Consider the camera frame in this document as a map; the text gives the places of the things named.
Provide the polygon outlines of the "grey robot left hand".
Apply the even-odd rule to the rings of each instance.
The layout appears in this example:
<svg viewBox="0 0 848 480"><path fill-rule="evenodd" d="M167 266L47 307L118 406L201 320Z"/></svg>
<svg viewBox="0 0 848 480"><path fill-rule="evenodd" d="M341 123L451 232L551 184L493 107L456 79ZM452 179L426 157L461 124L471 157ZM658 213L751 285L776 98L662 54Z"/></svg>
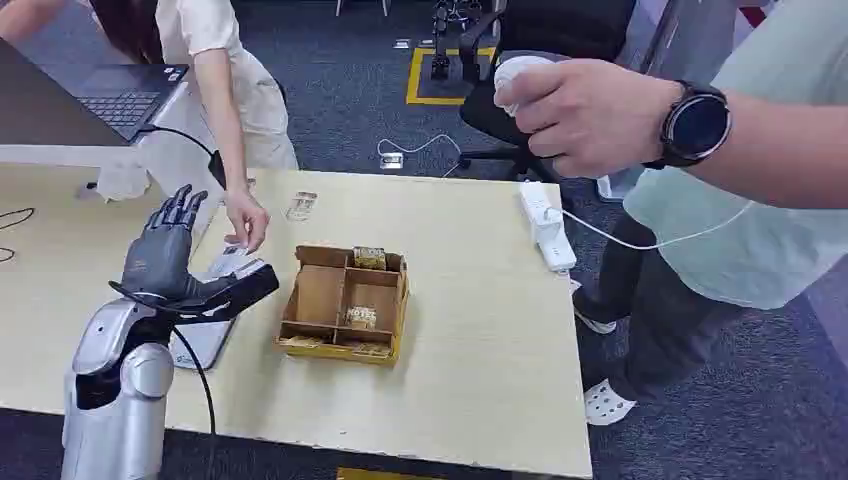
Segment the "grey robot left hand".
<svg viewBox="0 0 848 480"><path fill-rule="evenodd" d="M260 259L210 281L188 271L192 230L208 197L189 184L151 214L128 249L119 281L109 286L124 297L183 322L225 321L238 316L279 288L273 267Z"/></svg>

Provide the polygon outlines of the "person's hand with card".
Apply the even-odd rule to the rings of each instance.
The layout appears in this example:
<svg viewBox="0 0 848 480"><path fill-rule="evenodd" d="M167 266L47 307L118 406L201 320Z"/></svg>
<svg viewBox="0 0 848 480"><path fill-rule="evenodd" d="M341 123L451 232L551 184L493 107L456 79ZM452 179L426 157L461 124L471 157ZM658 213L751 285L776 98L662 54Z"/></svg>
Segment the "person's hand with card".
<svg viewBox="0 0 848 480"><path fill-rule="evenodd" d="M268 212L257 202L247 189L231 189L225 192L227 217L234 232L225 236L225 241L238 244L255 252L264 242L270 221Z"/></svg>

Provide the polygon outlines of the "person's hand with controller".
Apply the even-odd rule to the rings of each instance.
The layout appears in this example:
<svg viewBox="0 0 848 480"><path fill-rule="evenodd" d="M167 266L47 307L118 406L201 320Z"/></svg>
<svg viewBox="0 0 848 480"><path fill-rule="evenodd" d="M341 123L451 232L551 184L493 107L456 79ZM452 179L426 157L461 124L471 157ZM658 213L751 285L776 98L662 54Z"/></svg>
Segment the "person's hand with controller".
<svg viewBox="0 0 848 480"><path fill-rule="evenodd" d="M683 87L613 63L534 65L496 91L498 106L530 136L531 152L566 178L598 178L661 157L660 132Z"/></svg>

